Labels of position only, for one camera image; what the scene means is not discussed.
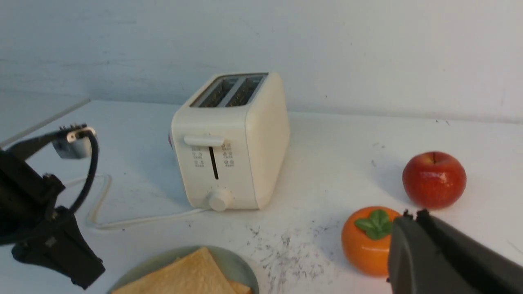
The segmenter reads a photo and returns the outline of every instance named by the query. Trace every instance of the white cable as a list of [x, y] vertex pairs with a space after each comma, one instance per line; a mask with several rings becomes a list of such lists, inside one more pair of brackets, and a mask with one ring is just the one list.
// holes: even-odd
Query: white cable
[[[128, 228], [130, 226], [137, 225], [137, 224], [144, 224], [144, 223], [148, 223], [148, 222], [154, 222], [154, 221], [165, 220], [165, 219], [183, 218], [183, 217], [189, 216], [191, 214], [195, 214], [195, 213], [199, 213], [199, 212], [207, 210], [207, 209], [197, 208], [197, 209], [189, 210], [186, 212], [168, 214], [168, 215], [163, 215], [163, 216], [142, 217], [142, 218], [116, 221], [116, 222], [99, 223], [97, 221], [98, 213], [101, 209], [102, 203], [104, 202], [104, 200], [109, 192], [109, 188], [112, 183], [112, 177], [110, 175], [96, 174], [96, 176], [95, 176], [95, 178], [100, 178], [100, 177], [104, 178], [104, 188], [98, 195], [94, 205], [91, 207], [89, 213], [87, 214], [86, 220], [85, 220], [86, 225], [90, 229], [99, 230], [99, 231], [121, 230], [121, 229]], [[66, 188], [71, 188], [80, 183], [83, 184], [84, 181], [85, 181], [85, 177], [77, 178], [77, 179], [74, 179], [74, 180], [71, 180], [71, 181], [65, 183], [64, 186]]]

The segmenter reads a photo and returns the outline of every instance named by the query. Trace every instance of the bread slice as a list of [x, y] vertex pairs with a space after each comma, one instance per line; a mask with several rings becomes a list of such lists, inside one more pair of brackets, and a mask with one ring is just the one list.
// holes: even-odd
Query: bread slice
[[206, 247], [112, 294], [236, 294]]
[[240, 284], [235, 281], [229, 281], [229, 284], [232, 286], [236, 294], [253, 294], [253, 291], [244, 284]]

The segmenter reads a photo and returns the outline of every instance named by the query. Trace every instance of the apple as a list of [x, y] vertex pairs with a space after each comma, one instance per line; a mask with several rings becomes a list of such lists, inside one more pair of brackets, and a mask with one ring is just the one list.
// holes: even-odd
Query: apple
[[439, 151], [413, 157], [403, 169], [402, 180], [412, 202], [427, 209], [452, 205], [467, 185], [467, 175], [461, 163]]

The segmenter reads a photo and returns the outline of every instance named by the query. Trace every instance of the white toaster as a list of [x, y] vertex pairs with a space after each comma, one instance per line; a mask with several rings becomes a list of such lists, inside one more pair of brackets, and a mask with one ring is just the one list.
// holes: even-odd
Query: white toaster
[[195, 208], [261, 209], [289, 145], [278, 73], [216, 75], [174, 114], [169, 141]]

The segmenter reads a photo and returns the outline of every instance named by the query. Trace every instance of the green plate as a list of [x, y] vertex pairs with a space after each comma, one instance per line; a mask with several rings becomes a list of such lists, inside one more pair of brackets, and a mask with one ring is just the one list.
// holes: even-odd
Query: green plate
[[[177, 249], [173, 249], [156, 255], [147, 261], [141, 263], [137, 267], [128, 271], [123, 277], [121, 277], [116, 284], [109, 290], [114, 291], [122, 286], [125, 286], [133, 281], [140, 279], [141, 277], [157, 271], [176, 260], [176, 258], [183, 258], [194, 251], [200, 249], [202, 246], [186, 246]], [[258, 280], [253, 270], [247, 264], [245, 260], [239, 257], [232, 251], [223, 249], [215, 246], [205, 246], [211, 252], [212, 257], [218, 264], [222, 273], [225, 275], [227, 280], [233, 280], [239, 283], [242, 283], [246, 286], [249, 286], [253, 290], [253, 294], [259, 294], [260, 289], [258, 285]]]

